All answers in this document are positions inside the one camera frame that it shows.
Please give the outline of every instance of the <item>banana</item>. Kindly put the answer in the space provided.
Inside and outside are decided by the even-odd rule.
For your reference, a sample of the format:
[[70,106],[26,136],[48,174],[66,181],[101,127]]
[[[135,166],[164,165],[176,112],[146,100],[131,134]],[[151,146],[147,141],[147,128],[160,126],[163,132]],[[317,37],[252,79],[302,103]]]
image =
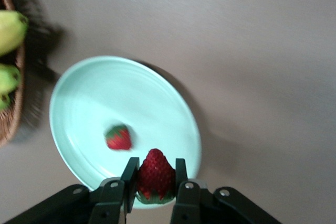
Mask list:
[[8,94],[21,81],[20,71],[13,65],[0,64],[0,94]]
[[0,111],[6,109],[11,103],[8,94],[0,94]]
[[0,10],[0,57],[16,49],[25,39],[28,18],[14,10]]

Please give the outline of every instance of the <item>strawberry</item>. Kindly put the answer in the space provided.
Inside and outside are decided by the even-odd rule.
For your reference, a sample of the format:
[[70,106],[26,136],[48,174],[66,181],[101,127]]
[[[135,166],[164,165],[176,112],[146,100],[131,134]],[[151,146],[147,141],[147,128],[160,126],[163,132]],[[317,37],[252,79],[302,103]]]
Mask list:
[[151,149],[137,178],[137,198],[144,204],[164,204],[175,197],[175,170],[159,149]]
[[108,148],[113,150],[129,150],[132,147],[130,133],[125,125],[113,127],[106,135]]

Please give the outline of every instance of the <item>mint green plate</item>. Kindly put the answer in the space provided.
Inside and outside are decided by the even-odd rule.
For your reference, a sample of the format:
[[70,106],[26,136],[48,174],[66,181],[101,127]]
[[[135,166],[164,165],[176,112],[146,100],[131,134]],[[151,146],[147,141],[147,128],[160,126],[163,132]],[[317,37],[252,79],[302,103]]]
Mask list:
[[[106,131],[120,123],[131,134],[129,151],[105,143]],[[90,190],[120,177],[130,157],[142,164],[152,148],[173,168],[176,158],[184,158],[189,178],[201,162],[200,134],[181,95],[155,71],[121,57],[97,56],[70,67],[52,93],[50,127],[64,162]],[[134,202],[134,208],[158,206]]]

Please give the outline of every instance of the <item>metal screw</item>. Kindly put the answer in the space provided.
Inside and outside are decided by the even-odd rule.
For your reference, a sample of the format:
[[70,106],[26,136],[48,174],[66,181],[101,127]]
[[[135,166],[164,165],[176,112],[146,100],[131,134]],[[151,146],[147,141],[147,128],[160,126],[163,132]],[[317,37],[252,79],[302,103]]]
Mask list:
[[118,182],[112,182],[110,187],[113,188],[113,187],[117,187],[118,186]]
[[185,188],[187,188],[187,189],[193,189],[194,188],[194,184],[193,183],[191,183],[191,182],[187,182],[187,183],[185,183]]
[[73,194],[79,194],[79,193],[81,193],[83,191],[83,188],[77,188],[77,189],[75,189],[75,190],[73,190]]
[[227,197],[230,195],[230,192],[226,189],[222,189],[219,191],[220,195],[224,196],[224,197]]

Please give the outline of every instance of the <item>wicker basket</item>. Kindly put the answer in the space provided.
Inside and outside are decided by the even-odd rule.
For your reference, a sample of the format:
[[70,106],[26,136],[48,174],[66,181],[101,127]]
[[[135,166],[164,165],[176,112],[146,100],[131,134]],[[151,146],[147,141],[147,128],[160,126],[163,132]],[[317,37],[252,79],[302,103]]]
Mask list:
[[[14,10],[12,0],[1,0],[0,9]],[[0,147],[9,142],[15,135],[23,108],[25,48],[22,44],[15,52],[0,58],[0,63],[15,65],[21,72],[21,83],[9,96],[11,104],[8,109],[0,112]]]

